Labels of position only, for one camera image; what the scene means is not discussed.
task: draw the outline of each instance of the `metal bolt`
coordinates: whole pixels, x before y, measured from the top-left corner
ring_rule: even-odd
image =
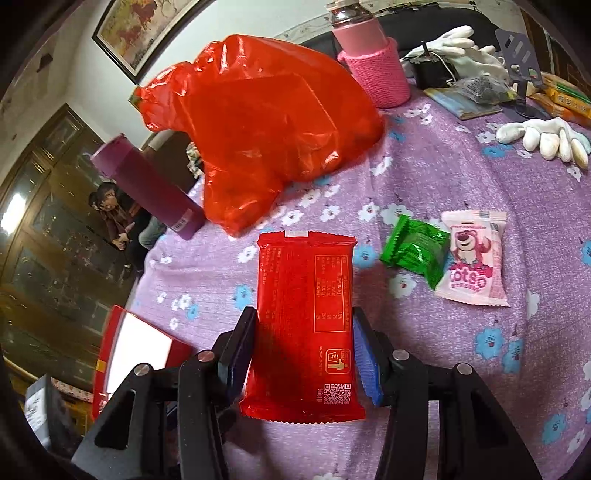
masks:
[[[148,364],[139,364],[134,368],[134,374],[138,377],[145,375],[150,371],[150,366]]]
[[[406,350],[402,349],[393,351],[392,356],[395,360],[398,360],[400,362],[404,362],[405,360],[408,360],[410,358],[410,354]]]
[[[456,368],[457,371],[462,375],[470,375],[474,371],[473,368],[468,364],[458,364]]]
[[[211,350],[201,350],[197,354],[197,359],[203,363],[211,362],[215,357],[216,357],[216,354],[213,353],[213,351],[211,351]]]

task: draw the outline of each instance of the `purple bottle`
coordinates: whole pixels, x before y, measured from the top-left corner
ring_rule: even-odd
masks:
[[[94,166],[162,223],[189,240],[205,223],[203,209],[162,178],[123,134],[100,147]]]

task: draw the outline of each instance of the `framed painting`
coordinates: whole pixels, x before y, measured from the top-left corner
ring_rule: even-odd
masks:
[[[167,43],[213,1],[111,0],[92,39],[138,84]]]

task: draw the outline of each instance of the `pink snack package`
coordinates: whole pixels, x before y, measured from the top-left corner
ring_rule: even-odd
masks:
[[[435,295],[472,305],[509,307],[501,280],[501,239],[507,214],[485,210],[443,212],[450,229],[453,263],[443,273]]]

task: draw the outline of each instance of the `red plastic bag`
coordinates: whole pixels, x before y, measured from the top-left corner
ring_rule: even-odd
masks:
[[[270,38],[232,35],[139,87],[152,131],[189,134],[205,162],[207,218],[236,235],[266,214],[292,181],[354,160],[383,124],[336,61]]]
[[[351,325],[351,236],[259,236],[258,322],[243,415],[323,423],[359,420]]]

